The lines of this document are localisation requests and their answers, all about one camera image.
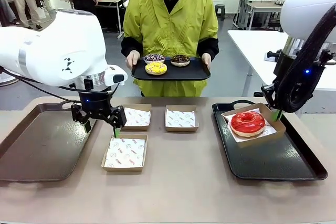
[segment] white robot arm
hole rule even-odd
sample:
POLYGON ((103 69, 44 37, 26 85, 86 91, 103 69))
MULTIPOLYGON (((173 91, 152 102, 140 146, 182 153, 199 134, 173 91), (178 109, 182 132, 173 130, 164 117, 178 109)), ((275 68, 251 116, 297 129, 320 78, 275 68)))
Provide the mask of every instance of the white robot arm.
POLYGON ((271 107, 292 113, 310 98, 336 43, 336 0, 286 0, 281 26, 289 35, 273 84, 262 87, 271 107))
POLYGON ((0 41, 0 66, 4 69, 49 86, 69 85, 80 91, 81 106, 77 105, 72 114, 75 121, 85 124, 94 118, 113 127, 123 126, 124 115, 115 123, 110 121, 118 111, 109 99, 111 86, 124 85, 128 76, 120 67, 107 64, 96 16, 80 10, 59 11, 54 22, 41 32, 0 28, 0 41))

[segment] black sleeve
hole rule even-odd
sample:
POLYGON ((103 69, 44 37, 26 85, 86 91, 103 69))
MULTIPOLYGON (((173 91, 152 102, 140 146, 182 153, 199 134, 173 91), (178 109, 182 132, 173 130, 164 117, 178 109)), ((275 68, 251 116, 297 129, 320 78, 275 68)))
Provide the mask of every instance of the black sleeve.
POLYGON ((218 39, 209 38, 198 43, 197 53, 202 57, 204 53, 208 53, 211 59, 214 60, 215 56, 219 53, 218 39))
POLYGON ((124 37, 121 42, 121 53, 127 57, 131 51, 136 50, 143 54, 142 44, 132 37, 124 37))

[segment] beige table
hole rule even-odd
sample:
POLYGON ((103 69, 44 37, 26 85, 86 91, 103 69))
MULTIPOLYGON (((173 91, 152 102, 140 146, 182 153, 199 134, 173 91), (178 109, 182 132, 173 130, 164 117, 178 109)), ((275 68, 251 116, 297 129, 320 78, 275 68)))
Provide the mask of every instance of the beige table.
MULTIPOLYGON (((94 127, 74 173, 63 182, 0 183, 0 220, 31 223, 318 223, 336 220, 336 163, 294 115, 286 115, 329 172, 309 183, 250 182, 235 178, 214 128, 213 103, 239 98, 113 98, 123 103, 153 104, 148 149, 142 174, 107 173, 100 167, 112 136, 111 126, 94 127), (164 106, 194 104, 200 128, 193 134, 164 130, 164 106)), ((262 99, 253 98, 255 102, 262 99)), ((5 112, 19 122, 23 112, 5 112)), ((0 141, 15 126, 1 120, 0 141)))
POLYGON ((264 28, 267 28, 271 14, 272 13, 281 13, 282 6, 276 5, 275 2, 248 2, 250 13, 250 25, 249 30, 252 29, 252 23, 255 13, 268 13, 264 28))
POLYGON ((122 26, 121 26, 120 11, 119 11, 119 2, 120 1, 121 0, 98 0, 98 5, 99 5, 99 3, 110 3, 108 6, 112 6, 112 4, 116 4, 117 5, 118 25, 119 25, 119 36, 118 36, 118 39, 120 39, 124 35, 124 32, 122 30, 122 26))

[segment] khaki pants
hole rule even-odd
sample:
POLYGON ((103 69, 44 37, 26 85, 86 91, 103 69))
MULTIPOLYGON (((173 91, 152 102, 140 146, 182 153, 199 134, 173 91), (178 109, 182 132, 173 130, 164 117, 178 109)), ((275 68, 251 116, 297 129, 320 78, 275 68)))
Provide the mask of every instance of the khaki pants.
POLYGON ((37 6, 36 6, 35 0, 14 0, 17 12, 19 14, 19 18, 21 22, 23 23, 23 25, 25 27, 29 26, 27 16, 25 13, 25 1, 27 2, 27 5, 29 7, 30 15, 32 16, 33 23, 35 24, 41 23, 40 18, 37 13, 37 6))

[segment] dark gray tray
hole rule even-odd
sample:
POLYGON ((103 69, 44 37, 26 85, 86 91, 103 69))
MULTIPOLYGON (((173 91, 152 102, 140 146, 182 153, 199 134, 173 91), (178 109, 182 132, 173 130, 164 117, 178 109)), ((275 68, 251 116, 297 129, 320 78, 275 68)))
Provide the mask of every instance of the dark gray tray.
POLYGON ((210 78, 211 73, 201 58, 191 58, 186 67, 176 67, 166 57, 167 72, 161 76, 152 76, 145 70, 146 62, 140 59, 132 69, 132 76, 142 81, 203 81, 210 78))
POLYGON ((60 104, 36 106, 0 144, 0 180, 42 182, 66 179, 89 133, 60 104))
POLYGON ((299 133, 281 118, 286 127, 280 139, 241 147, 233 138, 222 113, 234 110, 238 103, 254 104, 241 100, 230 104, 213 104, 218 130, 232 173, 241 179, 258 180, 324 180, 328 173, 299 133))

